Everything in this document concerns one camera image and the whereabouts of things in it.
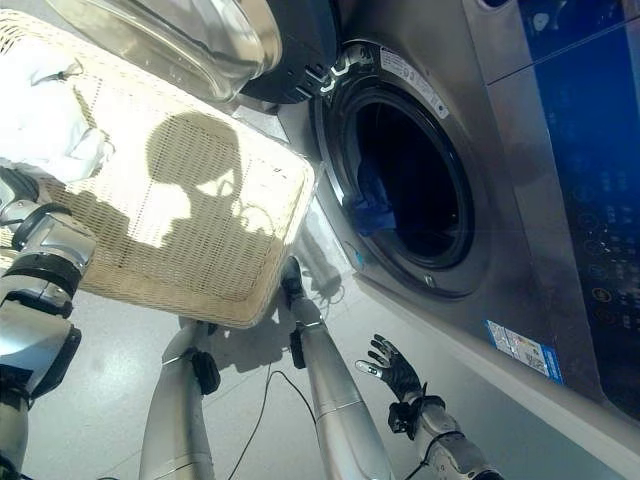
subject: blue cloth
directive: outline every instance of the blue cloth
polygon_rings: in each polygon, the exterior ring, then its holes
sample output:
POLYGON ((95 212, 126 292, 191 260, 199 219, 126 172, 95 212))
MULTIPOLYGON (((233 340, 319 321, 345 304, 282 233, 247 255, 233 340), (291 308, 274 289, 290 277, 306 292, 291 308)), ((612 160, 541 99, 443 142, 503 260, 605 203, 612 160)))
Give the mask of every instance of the blue cloth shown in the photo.
POLYGON ((396 228, 393 207, 373 162, 363 159, 358 167, 360 195, 346 200, 344 207, 356 231, 365 237, 379 230, 396 228))

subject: wicker laundry basket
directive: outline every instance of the wicker laundry basket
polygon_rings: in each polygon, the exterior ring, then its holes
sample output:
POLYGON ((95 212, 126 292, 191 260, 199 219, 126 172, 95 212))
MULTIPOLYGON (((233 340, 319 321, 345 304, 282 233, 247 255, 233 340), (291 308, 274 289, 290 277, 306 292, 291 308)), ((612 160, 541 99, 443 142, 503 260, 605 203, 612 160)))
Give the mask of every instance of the wicker laundry basket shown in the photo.
MULTIPOLYGON (((0 54, 26 38, 80 61, 84 72, 67 82, 116 149, 94 178, 46 182, 98 237, 81 288, 222 325, 257 323, 312 197, 309 163, 100 48, 0 11, 0 54)), ((6 268, 11 252, 1 253, 6 268)))

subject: sticker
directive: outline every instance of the sticker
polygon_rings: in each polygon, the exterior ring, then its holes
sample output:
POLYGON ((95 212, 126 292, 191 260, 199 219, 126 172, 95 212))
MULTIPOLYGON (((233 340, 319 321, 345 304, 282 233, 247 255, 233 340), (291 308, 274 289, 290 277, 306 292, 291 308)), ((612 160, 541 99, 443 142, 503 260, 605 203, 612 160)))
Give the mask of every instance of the sticker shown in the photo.
POLYGON ((435 92, 433 87, 429 85, 429 82, 422 78, 418 71, 405 62, 401 57, 386 48, 381 48, 380 66, 383 70, 391 72, 402 78, 409 85, 415 88, 427 103, 431 105, 440 119, 444 120, 449 116, 449 109, 435 92))
POLYGON ((542 373, 556 383, 562 385, 562 374, 556 352, 546 345, 541 345, 491 320, 485 321, 489 336, 495 347, 510 357, 520 360, 525 365, 542 373))

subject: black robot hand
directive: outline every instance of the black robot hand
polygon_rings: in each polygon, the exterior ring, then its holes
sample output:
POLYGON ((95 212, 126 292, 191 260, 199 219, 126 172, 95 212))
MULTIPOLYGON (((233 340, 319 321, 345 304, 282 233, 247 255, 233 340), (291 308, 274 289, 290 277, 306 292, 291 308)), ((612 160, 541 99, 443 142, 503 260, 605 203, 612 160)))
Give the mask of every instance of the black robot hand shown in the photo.
POLYGON ((389 340, 381 335, 374 335, 371 345, 382 355, 369 350, 367 354, 378 364, 358 360, 356 368, 361 372, 378 377, 391 388, 399 401, 404 401, 407 394, 416 393, 421 396, 420 379, 406 358, 389 340))

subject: white towel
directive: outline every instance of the white towel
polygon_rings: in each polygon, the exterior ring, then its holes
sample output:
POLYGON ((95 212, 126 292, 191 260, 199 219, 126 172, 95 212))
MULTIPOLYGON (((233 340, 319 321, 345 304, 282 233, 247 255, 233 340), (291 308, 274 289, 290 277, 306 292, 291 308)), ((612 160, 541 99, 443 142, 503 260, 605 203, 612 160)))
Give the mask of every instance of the white towel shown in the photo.
POLYGON ((81 72, 66 52, 33 39, 0 55, 0 165, 70 183, 90 177, 113 154, 63 81, 81 72))

